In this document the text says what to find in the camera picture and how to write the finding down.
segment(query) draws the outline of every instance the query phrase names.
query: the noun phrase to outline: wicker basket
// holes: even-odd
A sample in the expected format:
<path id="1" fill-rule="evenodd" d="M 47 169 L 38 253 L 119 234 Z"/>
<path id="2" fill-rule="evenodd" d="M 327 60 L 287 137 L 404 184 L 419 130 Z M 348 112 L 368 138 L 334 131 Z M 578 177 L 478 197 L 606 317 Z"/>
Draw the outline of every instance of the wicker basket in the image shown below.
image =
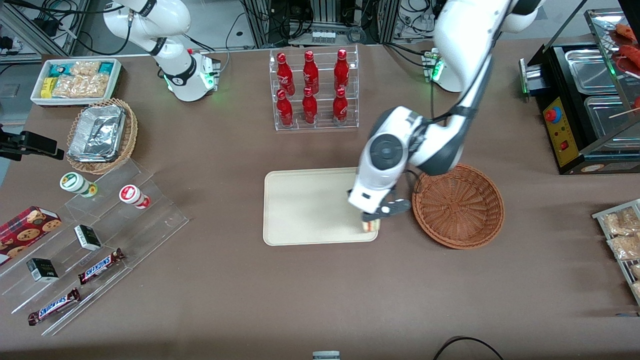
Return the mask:
<path id="1" fill-rule="evenodd" d="M 129 107 L 129 105 L 127 105 L 126 102 L 119 99 L 109 99 L 96 102 L 95 104 L 89 105 L 89 107 L 99 108 L 101 106 L 108 105 L 118 105 L 127 112 L 125 127 L 122 131 L 122 140 L 120 141 L 120 154 L 118 155 L 118 158 L 111 163 L 81 163 L 79 161 L 71 160 L 69 157 L 67 157 L 67 160 L 69 161 L 71 166 L 78 171 L 90 172 L 91 174 L 95 175 L 102 175 L 112 168 L 116 167 L 119 163 L 131 157 L 133 148 L 136 146 L 136 136 L 138 135 L 138 120 L 136 119 L 136 114 L 131 111 L 131 108 Z M 82 113 L 79 113 L 78 116 L 76 116 L 76 121 L 74 121 L 74 124 L 71 125 L 71 131 L 69 132 L 69 136 L 67 137 L 67 146 L 71 146 L 71 140 L 74 138 L 74 134 L 76 133 L 76 126 L 78 125 L 80 114 Z"/>
<path id="2" fill-rule="evenodd" d="M 420 176 L 413 191 L 413 214 L 422 229 L 442 245 L 474 249 L 500 232 L 504 203 L 493 181 L 459 164 L 444 175 Z"/>

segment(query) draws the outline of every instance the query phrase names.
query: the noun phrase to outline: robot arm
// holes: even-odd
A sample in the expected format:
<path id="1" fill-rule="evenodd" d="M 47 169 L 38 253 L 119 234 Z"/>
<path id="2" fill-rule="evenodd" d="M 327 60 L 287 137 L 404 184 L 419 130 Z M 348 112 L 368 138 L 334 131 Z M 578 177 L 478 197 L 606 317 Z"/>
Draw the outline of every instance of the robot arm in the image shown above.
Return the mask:
<path id="1" fill-rule="evenodd" d="M 460 159 L 463 141 L 491 72 L 491 50 L 499 31 L 525 28 L 535 15 L 509 14 L 524 1 L 535 10 L 540 0 L 449 0 L 435 28 L 434 41 L 462 84 L 461 97 L 445 115 L 427 119 L 399 106 L 386 111 L 374 125 L 360 156 L 349 203 L 363 211 L 363 222 L 409 209 L 408 200 L 385 201 L 409 162 L 430 176 L 452 169 Z M 448 125 L 436 124 L 448 118 Z"/>
<path id="2" fill-rule="evenodd" d="M 120 38 L 127 38 L 151 54 L 175 96 L 195 101 L 217 89 L 219 62 L 201 54 L 190 53 L 179 38 L 191 27 L 191 16 L 181 0 L 118 0 L 105 10 L 107 28 Z"/>

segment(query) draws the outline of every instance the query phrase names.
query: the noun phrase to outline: brown table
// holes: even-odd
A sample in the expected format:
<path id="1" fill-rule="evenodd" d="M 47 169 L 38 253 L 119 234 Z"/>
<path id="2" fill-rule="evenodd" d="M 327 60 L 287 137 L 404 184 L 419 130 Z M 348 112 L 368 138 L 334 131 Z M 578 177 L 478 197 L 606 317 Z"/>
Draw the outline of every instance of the brown table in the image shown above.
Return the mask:
<path id="1" fill-rule="evenodd" d="M 336 349 L 345 360 L 431 359 L 455 335 L 507 359 L 640 357 L 640 320 L 613 317 L 637 306 L 590 217 L 640 197 L 640 176 L 557 175 L 539 111 L 518 94 L 517 60 L 539 46 L 496 48 L 462 162 L 495 181 L 506 221 L 491 244 L 469 251 L 430 240 L 411 213 L 384 220 L 371 243 L 262 241 L 268 172 L 356 166 L 381 111 L 402 104 L 428 114 L 421 70 L 385 48 L 360 47 L 361 128 L 321 134 L 273 129 L 267 51 L 234 53 L 220 91 L 194 103 L 167 91 L 151 57 L 121 58 L 117 95 L 140 122 L 134 158 L 193 220 L 53 337 L 30 336 L 25 318 L 2 310 L 0 357 L 310 359 Z M 438 91 L 436 112 L 454 99 Z M 76 113 L 34 106 L 26 129 L 65 143 Z M 32 204 L 60 207 L 68 170 L 38 156 L 12 163 L 0 221 Z M 472 353 L 492 358 L 458 343 L 441 359 Z"/>

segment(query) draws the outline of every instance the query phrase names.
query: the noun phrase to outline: red bottle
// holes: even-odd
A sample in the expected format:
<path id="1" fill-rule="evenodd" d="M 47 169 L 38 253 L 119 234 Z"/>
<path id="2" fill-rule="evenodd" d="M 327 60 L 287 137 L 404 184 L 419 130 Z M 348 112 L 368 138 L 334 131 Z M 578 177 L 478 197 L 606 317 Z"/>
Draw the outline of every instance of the red bottle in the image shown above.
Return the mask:
<path id="1" fill-rule="evenodd" d="M 318 65 L 314 61 L 314 52 L 309 50 L 305 51 L 305 67 L 302 69 L 302 74 L 305 77 L 305 86 L 311 88 L 314 94 L 320 91 L 320 79 L 318 78 Z"/>
<path id="2" fill-rule="evenodd" d="M 347 122 L 347 106 L 349 103 L 344 97 L 344 88 L 335 91 L 333 100 L 333 123 L 336 126 L 343 126 Z"/>
<path id="3" fill-rule="evenodd" d="M 347 63 L 347 51 L 338 50 L 338 61 L 333 68 L 333 87 L 338 90 L 340 87 L 347 88 L 349 85 L 349 64 Z"/>
<path id="4" fill-rule="evenodd" d="M 276 102 L 276 108 L 278 108 L 278 115 L 280 116 L 280 122 L 284 127 L 293 126 L 293 108 L 291 103 L 287 99 L 287 94 L 282 89 L 278 89 L 276 93 L 278 96 L 278 102 Z"/>
<path id="5" fill-rule="evenodd" d="M 296 93 L 296 86 L 293 85 L 293 71 L 287 64 L 287 57 L 284 53 L 278 53 L 278 82 L 280 88 L 287 92 L 287 96 L 293 96 Z"/>
<path id="6" fill-rule="evenodd" d="M 305 122 L 309 125 L 315 124 L 318 115 L 318 102 L 314 97 L 313 90 L 309 86 L 305 88 L 305 98 L 302 99 L 302 108 L 305 110 Z"/>

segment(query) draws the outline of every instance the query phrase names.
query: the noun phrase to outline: cookie box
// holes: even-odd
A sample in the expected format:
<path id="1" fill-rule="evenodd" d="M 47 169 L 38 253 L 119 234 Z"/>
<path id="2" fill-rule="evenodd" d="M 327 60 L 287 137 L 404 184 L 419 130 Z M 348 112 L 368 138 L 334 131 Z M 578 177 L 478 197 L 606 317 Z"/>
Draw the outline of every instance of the cookie box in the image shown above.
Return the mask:
<path id="1" fill-rule="evenodd" d="M 0 225 L 0 265 L 60 226 L 58 214 L 36 206 Z"/>

